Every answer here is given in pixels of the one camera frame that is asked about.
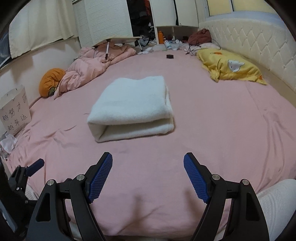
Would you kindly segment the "white fluffy cardigan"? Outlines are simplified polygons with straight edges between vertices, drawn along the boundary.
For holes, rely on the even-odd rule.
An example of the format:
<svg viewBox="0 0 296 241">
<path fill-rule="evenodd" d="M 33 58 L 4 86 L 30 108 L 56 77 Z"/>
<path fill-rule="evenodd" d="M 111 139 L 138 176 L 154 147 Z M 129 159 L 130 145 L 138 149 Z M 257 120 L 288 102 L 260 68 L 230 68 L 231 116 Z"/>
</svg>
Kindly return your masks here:
<svg viewBox="0 0 296 241">
<path fill-rule="evenodd" d="M 98 143 L 172 132 L 174 114 L 164 78 L 114 80 L 93 105 L 87 124 Z"/>
</svg>

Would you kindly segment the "folding lap desk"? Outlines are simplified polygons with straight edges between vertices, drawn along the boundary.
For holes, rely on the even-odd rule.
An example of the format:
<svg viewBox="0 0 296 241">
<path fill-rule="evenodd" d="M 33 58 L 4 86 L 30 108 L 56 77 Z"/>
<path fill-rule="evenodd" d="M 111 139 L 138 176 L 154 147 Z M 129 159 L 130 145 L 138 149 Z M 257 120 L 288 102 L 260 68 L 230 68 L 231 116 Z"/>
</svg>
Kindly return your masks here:
<svg viewBox="0 0 296 241">
<path fill-rule="evenodd" d="M 126 44 L 126 43 L 132 43 L 132 42 L 135 42 L 137 41 L 139 43 L 139 40 L 142 39 L 142 37 L 109 37 L 107 39 L 104 39 L 96 44 L 94 44 L 92 47 L 97 49 L 97 47 L 99 45 L 102 45 L 102 44 L 107 44 L 106 46 L 106 52 L 105 52 L 105 60 L 107 60 L 108 58 L 108 54 L 109 54 L 109 46 L 110 46 L 110 43 L 113 42 L 114 44 Z"/>
</svg>

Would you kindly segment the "clear plastic bag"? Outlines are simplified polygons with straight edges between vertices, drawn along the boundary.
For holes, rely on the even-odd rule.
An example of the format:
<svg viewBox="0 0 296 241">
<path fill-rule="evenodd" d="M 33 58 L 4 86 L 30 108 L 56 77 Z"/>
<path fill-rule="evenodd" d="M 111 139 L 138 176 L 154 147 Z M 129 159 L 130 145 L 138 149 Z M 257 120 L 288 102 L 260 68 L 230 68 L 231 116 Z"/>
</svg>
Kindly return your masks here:
<svg viewBox="0 0 296 241">
<path fill-rule="evenodd" d="M 17 143 L 17 138 L 8 132 L 1 136 L 1 158 L 7 159 L 9 154 L 13 151 Z"/>
</svg>

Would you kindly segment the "white paper bag with writing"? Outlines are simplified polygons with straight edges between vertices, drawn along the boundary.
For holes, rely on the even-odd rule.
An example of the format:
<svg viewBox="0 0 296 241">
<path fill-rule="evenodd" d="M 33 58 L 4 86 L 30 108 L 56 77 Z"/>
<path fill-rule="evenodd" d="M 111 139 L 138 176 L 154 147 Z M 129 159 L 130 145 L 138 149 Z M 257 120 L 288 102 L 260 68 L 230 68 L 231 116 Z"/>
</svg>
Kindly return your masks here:
<svg viewBox="0 0 296 241">
<path fill-rule="evenodd" d="M 31 122 L 29 103 L 23 85 L 1 97 L 1 121 L 11 135 L 16 135 Z"/>
</svg>

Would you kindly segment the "person's white knit leg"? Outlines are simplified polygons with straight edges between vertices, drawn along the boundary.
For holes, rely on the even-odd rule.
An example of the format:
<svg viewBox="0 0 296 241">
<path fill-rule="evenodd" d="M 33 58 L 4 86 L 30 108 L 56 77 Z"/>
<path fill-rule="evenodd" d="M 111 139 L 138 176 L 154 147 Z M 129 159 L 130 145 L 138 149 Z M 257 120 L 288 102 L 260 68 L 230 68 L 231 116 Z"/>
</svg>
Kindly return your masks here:
<svg viewBox="0 0 296 241">
<path fill-rule="evenodd" d="M 295 180 L 282 180 L 257 194 L 270 240 L 276 240 L 295 212 Z"/>
</svg>

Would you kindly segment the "orange plush pillow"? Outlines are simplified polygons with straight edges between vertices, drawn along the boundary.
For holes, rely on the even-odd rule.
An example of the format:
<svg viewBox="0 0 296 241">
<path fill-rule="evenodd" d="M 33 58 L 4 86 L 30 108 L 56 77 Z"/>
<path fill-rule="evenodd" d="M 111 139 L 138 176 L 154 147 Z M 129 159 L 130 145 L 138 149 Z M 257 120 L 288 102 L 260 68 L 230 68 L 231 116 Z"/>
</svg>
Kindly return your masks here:
<svg viewBox="0 0 296 241">
<path fill-rule="evenodd" d="M 41 97 L 50 97 L 52 96 L 60 81 L 66 74 L 65 70 L 60 68 L 53 68 L 48 70 L 45 75 L 42 77 L 39 84 L 39 94 Z"/>
</svg>

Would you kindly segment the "pink bed sheet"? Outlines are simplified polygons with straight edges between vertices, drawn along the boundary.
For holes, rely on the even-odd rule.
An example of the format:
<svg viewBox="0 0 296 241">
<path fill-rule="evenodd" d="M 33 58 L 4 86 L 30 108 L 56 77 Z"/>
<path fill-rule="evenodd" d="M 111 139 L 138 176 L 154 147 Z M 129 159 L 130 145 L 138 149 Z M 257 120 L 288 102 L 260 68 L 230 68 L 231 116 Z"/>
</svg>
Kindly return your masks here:
<svg viewBox="0 0 296 241">
<path fill-rule="evenodd" d="M 132 56 L 83 87 L 38 100 L 8 169 L 43 159 L 28 181 L 41 193 L 47 180 L 74 178 L 110 152 L 111 172 L 91 206 L 103 233 L 171 239 L 191 236 L 205 208 L 184 170 L 188 152 L 226 180 L 248 179 L 256 192 L 295 178 L 295 107 L 270 85 L 215 82 L 196 57 L 173 55 Z M 97 143 L 87 117 L 103 90 L 117 78 L 148 76 L 165 79 L 174 131 Z"/>
</svg>

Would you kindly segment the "pink crumpled duvet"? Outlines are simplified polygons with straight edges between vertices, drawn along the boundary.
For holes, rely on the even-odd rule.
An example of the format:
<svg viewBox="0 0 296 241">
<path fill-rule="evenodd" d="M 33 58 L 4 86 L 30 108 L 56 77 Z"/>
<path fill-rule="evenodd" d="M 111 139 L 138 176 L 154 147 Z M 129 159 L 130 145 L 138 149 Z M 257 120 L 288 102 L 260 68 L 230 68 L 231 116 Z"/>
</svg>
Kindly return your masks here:
<svg viewBox="0 0 296 241">
<path fill-rule="evenodd" d="M 54 92 L 54 98 L 69 92 L 102 75 L 109 66 L 119 63 L 137 52 L 130 45 L 101 44 L 96 48 L 84 47 L 78 58 L 68 67 Z"/>
</svg>

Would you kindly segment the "yellow pillow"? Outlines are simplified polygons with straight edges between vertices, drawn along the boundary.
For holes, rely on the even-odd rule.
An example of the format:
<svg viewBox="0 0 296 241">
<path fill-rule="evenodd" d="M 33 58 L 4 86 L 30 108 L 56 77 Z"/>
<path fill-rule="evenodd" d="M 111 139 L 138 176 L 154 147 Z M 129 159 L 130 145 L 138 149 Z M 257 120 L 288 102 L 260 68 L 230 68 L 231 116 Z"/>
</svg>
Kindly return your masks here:
<svg viewBox="0 0 296 241">
<path fill-rule="evenodd" d="M 238 54 L 222 49 L 205 48 L 198 50 L 196 56 L 215 82 L 241 80 L 267 85 L 260 69 Z"/>
</svg>

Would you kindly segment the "cream curtain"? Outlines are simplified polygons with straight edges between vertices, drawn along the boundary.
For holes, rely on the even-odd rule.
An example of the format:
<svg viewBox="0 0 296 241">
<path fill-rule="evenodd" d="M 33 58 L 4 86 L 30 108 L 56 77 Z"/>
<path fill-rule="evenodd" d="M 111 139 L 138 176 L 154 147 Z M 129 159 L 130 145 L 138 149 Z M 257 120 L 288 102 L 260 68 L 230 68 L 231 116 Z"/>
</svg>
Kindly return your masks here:
<svg viewBox="0 0 296 241">
<path fill-rule="evenodd" d="M 78 36 L 72 1 L 30 1 L 9 25 L 13 59 L 59 40 Z"/>
</svg>

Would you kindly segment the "small black box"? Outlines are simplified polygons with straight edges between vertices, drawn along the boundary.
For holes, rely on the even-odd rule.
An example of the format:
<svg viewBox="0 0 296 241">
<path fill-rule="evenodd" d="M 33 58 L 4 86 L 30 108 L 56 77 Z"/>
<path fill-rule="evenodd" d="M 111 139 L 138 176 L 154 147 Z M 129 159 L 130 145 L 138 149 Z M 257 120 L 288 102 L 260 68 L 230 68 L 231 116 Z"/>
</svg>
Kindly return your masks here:
<svg viewBox="0 0 296 241">
<path fill-rule="evenodd" d="M 166 58 L 167 59 L 174 59 L 174 56 L 172 54 L 167 54 Z"/>
</svg>

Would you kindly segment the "white padded headboard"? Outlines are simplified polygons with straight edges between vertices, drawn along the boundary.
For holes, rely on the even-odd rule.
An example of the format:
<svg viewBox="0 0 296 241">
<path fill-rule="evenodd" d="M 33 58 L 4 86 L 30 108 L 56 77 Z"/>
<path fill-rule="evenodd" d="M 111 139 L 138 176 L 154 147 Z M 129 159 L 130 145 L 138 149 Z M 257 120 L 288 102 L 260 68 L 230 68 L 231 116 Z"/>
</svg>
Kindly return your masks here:
<svg viewBox="0 0 296 241">
<path fill-rule="evenodd" d="M 295 39 L 287 27 L 242 18 L 207 20 L 199 28 L 229 51 L 264 66 L 295 91 Z"/>
</svg>

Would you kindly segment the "dark red cloth bundle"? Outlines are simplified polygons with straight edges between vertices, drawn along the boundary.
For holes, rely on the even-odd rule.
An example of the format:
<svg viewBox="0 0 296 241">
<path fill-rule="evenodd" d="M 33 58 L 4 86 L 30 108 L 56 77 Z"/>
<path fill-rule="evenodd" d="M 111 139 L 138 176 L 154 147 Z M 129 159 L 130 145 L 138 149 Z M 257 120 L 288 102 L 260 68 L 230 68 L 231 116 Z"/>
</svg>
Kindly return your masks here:
<svg viewBox="0 0 296 241">
<path fill-rule="evenodd" d="M 188 44 L 195 46 L 210 42 L 212 42 L 212 37 L 208 29 L 201 29 L 193 33 L 188 39 Z"/>
</svg>

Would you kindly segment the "orange bottle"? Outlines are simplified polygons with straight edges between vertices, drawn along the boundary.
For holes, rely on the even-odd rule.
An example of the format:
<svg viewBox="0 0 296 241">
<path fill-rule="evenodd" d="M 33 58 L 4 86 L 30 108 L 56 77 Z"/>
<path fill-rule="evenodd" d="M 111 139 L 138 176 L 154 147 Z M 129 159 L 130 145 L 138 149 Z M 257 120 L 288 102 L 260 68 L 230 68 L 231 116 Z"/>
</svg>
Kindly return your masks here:
<svg viewBox="0 0 296 241">
<path fill-rule="evenodd" d="M 158 41 L 159 44 L 164 44 L 164 35 L 162 31 L 158 31 Z"/>
</svg>

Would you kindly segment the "white wardrobe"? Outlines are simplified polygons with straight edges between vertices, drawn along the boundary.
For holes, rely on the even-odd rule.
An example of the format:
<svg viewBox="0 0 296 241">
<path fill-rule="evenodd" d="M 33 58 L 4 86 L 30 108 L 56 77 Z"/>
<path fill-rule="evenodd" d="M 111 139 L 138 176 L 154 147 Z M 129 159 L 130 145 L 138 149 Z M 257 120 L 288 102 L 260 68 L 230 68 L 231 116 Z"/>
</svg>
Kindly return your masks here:
<svg viewBox="0 0 296 241">
<path fill-rule="evenodd" d="M 148 37 L 158 31 L 180 40 L 198 27 L 195 1 L 72 1 L 81 46 L 108 38 Z"/>
</svg>

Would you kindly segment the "window with yellow panes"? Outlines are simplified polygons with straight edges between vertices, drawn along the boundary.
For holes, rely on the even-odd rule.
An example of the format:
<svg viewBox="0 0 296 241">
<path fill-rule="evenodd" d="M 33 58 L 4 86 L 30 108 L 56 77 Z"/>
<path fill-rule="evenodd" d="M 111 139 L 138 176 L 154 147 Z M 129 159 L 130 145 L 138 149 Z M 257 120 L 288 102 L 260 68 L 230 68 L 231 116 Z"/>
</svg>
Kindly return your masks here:
<svg viewBox="0 0 296 241">
<path fill-rule="evenodd" d="M 259 11 L 276 14 L 276 11 L 264 0 L 207 0 L 209 15 L 229 14 L 233 11 Z"/>
</svg>

